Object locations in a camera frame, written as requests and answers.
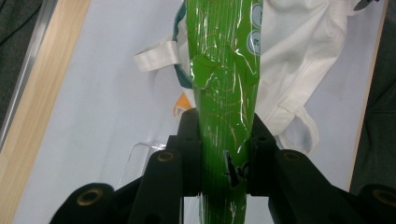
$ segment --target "strap loop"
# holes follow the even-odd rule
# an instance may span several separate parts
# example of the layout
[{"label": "strap loop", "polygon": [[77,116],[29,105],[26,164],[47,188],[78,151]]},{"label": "strap loop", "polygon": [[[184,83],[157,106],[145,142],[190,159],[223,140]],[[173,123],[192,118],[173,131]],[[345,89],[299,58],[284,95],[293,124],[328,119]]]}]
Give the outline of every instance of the strap loop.
[{"label": "strap loop", "polygon": [[134,56],[134,60],[141,71],[153,71],[181,62],[177,42],[169,40],[170,37],[144,49]]},{"label": "strap loop", "polygon": [[306,112],[305,108],[303,105],[297,103],[297,101],[287,98],[282,103],[279,105],[279,107],[285,109],[289,113],[291,113],[293,116],[297,117],[300,119],[304,126],[308,129],[309,135],[311,137],[311,147],[309,149],[304,149],[301,147],[295,146],[286,136],[285,131],[280,133],[279,140],[280,143],[284,148],[287,149],[294,149],[297,151],[300,151],[304,153],[305,155],[309,154],[312,152],[314,148],[317,147],[318,142],[319,142],[319,136],[318,136],[318,127],[315,121],[308,115]]}]

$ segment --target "gray fabric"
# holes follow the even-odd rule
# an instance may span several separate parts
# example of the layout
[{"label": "gray fabric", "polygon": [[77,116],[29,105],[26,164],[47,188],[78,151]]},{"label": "gray fabric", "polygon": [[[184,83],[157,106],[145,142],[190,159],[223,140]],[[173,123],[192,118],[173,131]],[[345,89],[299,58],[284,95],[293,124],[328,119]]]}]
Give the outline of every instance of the gray fabric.
[{"label": "gray fabric", "polygon": [[21,71],[42,0],[3,0],[0,6],[4,2],[0,11],[0,126]]},{"label": "gray fabric", "polygon": [[396,189],[396,2],[389,1],[350,191]]}]

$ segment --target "black metal bracket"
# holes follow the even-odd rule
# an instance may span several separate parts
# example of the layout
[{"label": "black metal bracket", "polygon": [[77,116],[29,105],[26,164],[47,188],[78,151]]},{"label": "black metal bracket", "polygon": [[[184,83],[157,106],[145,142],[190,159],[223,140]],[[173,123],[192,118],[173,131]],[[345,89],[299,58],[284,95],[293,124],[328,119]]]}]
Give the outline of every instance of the black metal bracket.
[{"label": "black metal bracket", "polygon": [[362,10],[364,8],[366,8],[367,6],[370,5],[370,3],[372,3],[374,0],[360,0],[359,3],[355,6],[355,8],[353,8],[354,11],[359,11]]},{"label": "black metal bracket", "polygon": [[[195,109],[155,152],[144,175],[114,191],[90,184],[73,192],[51,223],[183,223],[183,197],[201,191],[201,140]],[[253,122],[247,193],[269,197],[275,223],[396,223],[396,190],[371,185],[359,196],[329,183],[302,153],[279,150],[259,117]]]}]

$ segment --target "bag strap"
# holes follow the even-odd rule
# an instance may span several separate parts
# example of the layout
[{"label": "bag strap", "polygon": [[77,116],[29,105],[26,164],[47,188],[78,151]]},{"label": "bag strap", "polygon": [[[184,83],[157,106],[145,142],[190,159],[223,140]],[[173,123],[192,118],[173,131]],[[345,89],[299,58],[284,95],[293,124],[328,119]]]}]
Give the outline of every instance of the bag strap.
[{"label": "bag strap", "polygon": [[280,133],[278,135],[282,146],[284,148],[290,148],[290,149],[300,151],[300,152],[304,153],[305,155],[311,153],[312,150],[317,147],[318,142],[319,142],[318,127],[317,127],[317,124],[315,123],[315,121],[306,112],[304,105],[299,104],[295,99],[288,97],[279,104],[279,107],[285,109],[286,111],[291,113],[293,116],[300,119],[303,122],[304,126],[309,131],[309,135],[311,137],[310,148],[304,149],[304,148],[295,146],[288,139],[288,137],[285,134],[285,131],[283,131],[282,133]]},{"label": "bag strap", "polygon": [[182,60],[180,59],[179,47],[177,45],[178,26],[185,17],[186,4],[185,1],[183,1],[175,17],[173,34],[151,47],[140,51],[134,56],[134,60],[142,72],[153,71],[173,65],[180,86],[192,89],[191,81],[181,67]]},{"label": "bag strap", "polygon": [[181,62],[177,42],[172,41],[171,37],[166,37],[134,56],[140,71],[149,72]]}]

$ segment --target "green package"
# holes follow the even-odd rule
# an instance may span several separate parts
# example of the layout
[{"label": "green package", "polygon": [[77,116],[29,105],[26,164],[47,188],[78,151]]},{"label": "green package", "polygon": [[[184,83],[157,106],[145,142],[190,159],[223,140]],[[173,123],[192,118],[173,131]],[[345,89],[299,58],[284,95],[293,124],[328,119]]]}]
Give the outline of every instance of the green package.
[{"label": "green package", "polygon": [[201,223],[244,223],[262,0],[187,0],[191,81],[203,140]]}]

